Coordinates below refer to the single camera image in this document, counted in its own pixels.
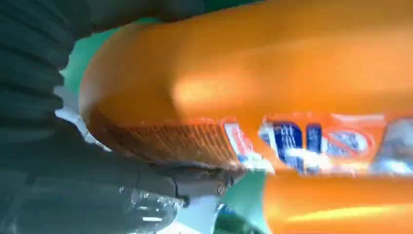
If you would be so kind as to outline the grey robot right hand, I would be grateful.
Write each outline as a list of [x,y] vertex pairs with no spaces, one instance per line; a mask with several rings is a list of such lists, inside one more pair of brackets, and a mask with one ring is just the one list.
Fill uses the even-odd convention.
[[3,234],[154,234],[181,207],[219,197],[244,175],[190,165],[151,165],[55,129],[0,125]]

